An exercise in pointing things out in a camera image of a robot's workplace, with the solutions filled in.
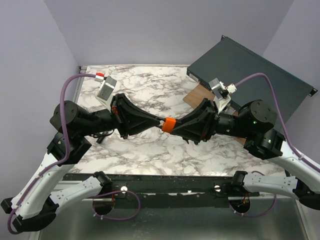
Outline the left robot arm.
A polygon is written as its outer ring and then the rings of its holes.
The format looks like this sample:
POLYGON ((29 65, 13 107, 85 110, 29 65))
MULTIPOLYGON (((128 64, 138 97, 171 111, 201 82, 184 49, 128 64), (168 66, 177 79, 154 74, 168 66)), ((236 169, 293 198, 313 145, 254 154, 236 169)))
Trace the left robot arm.
POLYGON ((162 118, 135 106, 122 93, 112 98, 110 108, 95 112, 62 100, 50 119, 57 132, 40 166, 18 195, 1 202, 2 209, 9 215, 8 231, 13 235, 40 231, 70 205, 90 197, 104 198, 111 193, 112 180, 101 171, 76 186, 54 192, 63 176, 91 148, 87 137, 99 138, 103 133, 117 130, 126 139, 159 127, 161 122, 162 118))

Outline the orange black padlock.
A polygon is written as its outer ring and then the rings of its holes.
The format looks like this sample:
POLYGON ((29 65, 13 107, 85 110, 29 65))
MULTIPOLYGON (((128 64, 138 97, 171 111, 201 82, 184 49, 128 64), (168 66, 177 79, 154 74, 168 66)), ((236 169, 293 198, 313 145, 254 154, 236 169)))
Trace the orange black padlock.
POLYGON ((167 117, 161 126, 161 130, 170 134, 173 131, 176 122, 177 120, 175 118, 167 117))

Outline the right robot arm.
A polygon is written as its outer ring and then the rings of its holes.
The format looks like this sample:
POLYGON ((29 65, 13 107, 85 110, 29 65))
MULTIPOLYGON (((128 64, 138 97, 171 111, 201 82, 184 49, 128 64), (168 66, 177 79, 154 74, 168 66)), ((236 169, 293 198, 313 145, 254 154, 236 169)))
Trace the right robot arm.
POLYGON ((215 134, 245 139, 243 147, 249 154, 282 167, 290 176, 272 177, 237 171, 230 183, 234 195, 278 194, 319 210, 320 166, 291 147, 289 138, 274 129, 277 116, 262 100, 252 101, 242 107, 238 115, 231 115, 219 112, 218 105, 205 98, 186 116, 167 118, 162 130, 196 144, 208 141, 215 134))

